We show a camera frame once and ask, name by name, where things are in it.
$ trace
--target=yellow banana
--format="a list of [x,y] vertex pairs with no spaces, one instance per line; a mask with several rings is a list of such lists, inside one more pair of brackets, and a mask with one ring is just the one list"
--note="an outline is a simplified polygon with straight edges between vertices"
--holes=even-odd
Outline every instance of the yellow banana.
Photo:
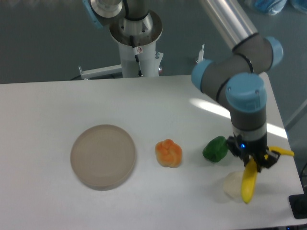
[[246,204],[253,198],[257,174],[257,164],[254,159],[251,158],[245,167],[241,185],[241,197]]
[[287,155],[287,156],[294,157],[294,152],[292,152],[290,150],[282,149],[282,148],[277,147],[277,146],[270,146],[269,151],[276,151],[276,152],[280,153],[281,155]]
[[[281,155],[294,157],[294,152],[277,146],[270,146],[269,151],[276,151]],[[257,174],[257,164],[254,159],[251,158],[245,167],[241,185],[241,197],[246,204],[248,204],[254,196]]]

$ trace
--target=gray floor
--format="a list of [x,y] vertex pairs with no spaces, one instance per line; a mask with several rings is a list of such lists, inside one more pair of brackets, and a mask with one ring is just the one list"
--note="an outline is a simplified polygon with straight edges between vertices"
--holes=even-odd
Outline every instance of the gray floor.
[[[307,15],[288,4],[275,16],[243,6],[263,36],[278,38],[282,63],[268,72],[283,122],[307,99]],[[157,50],[165,54],[164,75],[190,74],[203,43],[205,57],[231,55],[197,0],[154,0],[164,30]],[[66,81],[83,70],[119,64],[108,28],[97,30],[81,0],[0,0],[0,83]],[[290,130],[298,170],[307,162],[307,115]]]

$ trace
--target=beige plate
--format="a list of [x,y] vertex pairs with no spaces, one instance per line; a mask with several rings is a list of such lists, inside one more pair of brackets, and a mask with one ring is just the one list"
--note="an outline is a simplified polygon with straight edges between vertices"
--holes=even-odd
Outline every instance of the beige plate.
[[130,135],[112,125],[83,132],[71,149],[71,166],[78,178],[94,189],[110,189],[123,182],[136,159]]

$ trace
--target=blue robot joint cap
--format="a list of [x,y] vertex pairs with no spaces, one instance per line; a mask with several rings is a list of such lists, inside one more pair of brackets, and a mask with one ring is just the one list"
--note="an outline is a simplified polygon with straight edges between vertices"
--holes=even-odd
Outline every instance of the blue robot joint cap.
[[254,73],[237,74],[226,85],[226,98],[233,108],[241,112],[257,112],[267,102],[264,81]]

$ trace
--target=blue plastic bag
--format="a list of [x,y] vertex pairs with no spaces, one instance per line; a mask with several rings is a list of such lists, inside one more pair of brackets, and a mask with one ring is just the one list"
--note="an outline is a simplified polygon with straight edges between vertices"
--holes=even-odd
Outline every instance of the blue plastic bag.
[[291,4],[298,11],[307,13],[307,0],[291,0]]
[[244,3],[257,12],[276,15],[282,11],[287,0],[245,0]]

